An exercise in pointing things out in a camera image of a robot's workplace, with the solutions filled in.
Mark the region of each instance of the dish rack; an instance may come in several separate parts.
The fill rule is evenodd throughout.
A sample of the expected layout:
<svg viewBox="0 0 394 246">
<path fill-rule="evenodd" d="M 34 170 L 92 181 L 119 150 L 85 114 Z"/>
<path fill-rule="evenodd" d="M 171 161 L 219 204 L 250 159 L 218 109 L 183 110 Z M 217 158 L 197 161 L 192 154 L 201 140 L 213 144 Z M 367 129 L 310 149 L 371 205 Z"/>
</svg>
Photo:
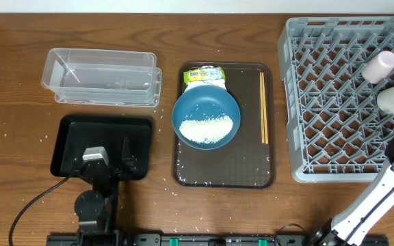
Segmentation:
<svg viewBox="0 0 394 246">
<path fill-rule="evenodd" d="M 298 182 L 369 182 L 386 161 L 394 115 L 376 104 L 394 86 L 361 71 L 394 53 L 394 17 L 290 18 L 278 40 L 291 175 Z"/>
</svg>

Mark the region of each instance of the wooden table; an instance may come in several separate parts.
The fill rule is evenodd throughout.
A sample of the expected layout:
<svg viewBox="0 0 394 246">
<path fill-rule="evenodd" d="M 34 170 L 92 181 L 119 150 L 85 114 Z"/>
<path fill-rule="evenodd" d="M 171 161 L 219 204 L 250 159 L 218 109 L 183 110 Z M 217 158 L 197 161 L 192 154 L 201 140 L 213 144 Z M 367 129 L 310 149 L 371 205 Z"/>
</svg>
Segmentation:
<svg viewBox="0 0 394 246">
<path fill-rule="evenodd" d="M 0 245 L 7 245 L 8 231 L 22 207 L 61 180 L 51 175 L 49 167 L 60 119 L 69 113 L 154 118 L 148 175 L 121 186 L 118 219 L 122 225 L 164 233 L 256 235 L 273 234 L 286 223 L 298 223 L 313 233 L 342 212 L 367 184 L 299 184 L 290 174 L 285 91 L 276 47 L 289 17 L 0 14 Z M 55 47 L 155 53 L 163 71 L 159 106 L 57 104 L 53 93 L 40 85 L 47 53 Z M 271 188 L 190 189 L 173 181 L 170 116 L 177 73 L 188 61 L 261 62 L 273 72 L 277 178 Z M 19 221 L 15 244 L 44 245 L 52 232 L 75 232 L 73 204 L 89 188 L 85 182 L 71 179 L 43 197 Z M 371 233 L 386 234 L 394 245 L 394 207 Z"/>
</svg>

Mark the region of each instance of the wooden chopstick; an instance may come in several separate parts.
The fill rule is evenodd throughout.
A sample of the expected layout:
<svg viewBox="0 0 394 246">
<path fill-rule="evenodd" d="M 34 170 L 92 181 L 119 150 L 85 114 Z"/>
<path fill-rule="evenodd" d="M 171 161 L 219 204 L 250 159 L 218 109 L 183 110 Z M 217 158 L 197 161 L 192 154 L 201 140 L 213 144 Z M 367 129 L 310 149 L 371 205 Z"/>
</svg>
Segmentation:
<svg viewBox="0 0 394 246">
<path fill-rule="evenodd" d="M 263 85 L 264 85 L 264 81 L 263 81 L 263 73 L 261 72 L 259 74 L 259 100 L 261 103 L 261 143 L 264 144 L 265 143 L 265 129 L 264 129 L 264 93 L 263 93 Z"/>
<path fill-rule="evenodd" d="M 261 73 L 261 80 L 263 82 L 263 111 L 264 111 L 264 136 L 265 144 L 268 144 L 268 131 L 267 131 L 267 104 L 265 102 L 265 83 L 264 83 L 264 73 Z"/>
</svg>

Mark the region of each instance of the clear plastic container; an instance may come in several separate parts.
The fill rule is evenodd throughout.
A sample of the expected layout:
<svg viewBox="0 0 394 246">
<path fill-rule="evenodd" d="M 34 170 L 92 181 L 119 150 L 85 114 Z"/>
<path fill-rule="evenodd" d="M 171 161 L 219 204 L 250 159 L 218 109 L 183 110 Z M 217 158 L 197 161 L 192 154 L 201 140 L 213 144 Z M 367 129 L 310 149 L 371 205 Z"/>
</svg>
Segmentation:
<svg viewBox="0 0 394 246">
<path fill-rule="evenodd" d="M 58 103 L 156 107 L 161 78 L 153 53 L 56 48 L 49 51 L 42 86 Z"/>
</svg>

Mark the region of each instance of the small black tray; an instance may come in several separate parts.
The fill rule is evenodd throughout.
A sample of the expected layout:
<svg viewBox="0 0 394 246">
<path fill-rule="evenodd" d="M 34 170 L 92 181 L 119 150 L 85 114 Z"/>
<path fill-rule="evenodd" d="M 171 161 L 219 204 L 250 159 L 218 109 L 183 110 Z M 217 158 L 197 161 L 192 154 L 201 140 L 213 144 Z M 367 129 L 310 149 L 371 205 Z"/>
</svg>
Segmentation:
<svg viewBox="0 0 394 246">
<path fill-rule="evenodd" d="M 66 177 L 82 165 L 86 148 L 102 146 L 112 167 L 122 166 L 124 136 L 130 139 L 131 151 L 136 158 L 134 168 L 125 179 L 141 180 L 148 171 L 148 153 L 152 124 L 148 119 L 119 118 L 98 115 L 67 115 L 60 121 L 55 142 L 51 173 Z"/>
<path fill-rule="evenodd" d="M 221 67 L 226 88 L 237 101 L 241 123 L 234 138 L 215 150 L 198 150 L 177 136 L 174 144 L 172 175 L 186 187 L 226 187 L 264 189 L 276 176 L 274 154 L 274 116 L 272 73 L 263 64 L 230 62 L 189 62 L 179 71 L 177 97 L 185 90 L 183 72 L 202 66 Z M 267 96 L 269 143 L 261 143 L 260 73 L 264 73 Z"/>
</svg>

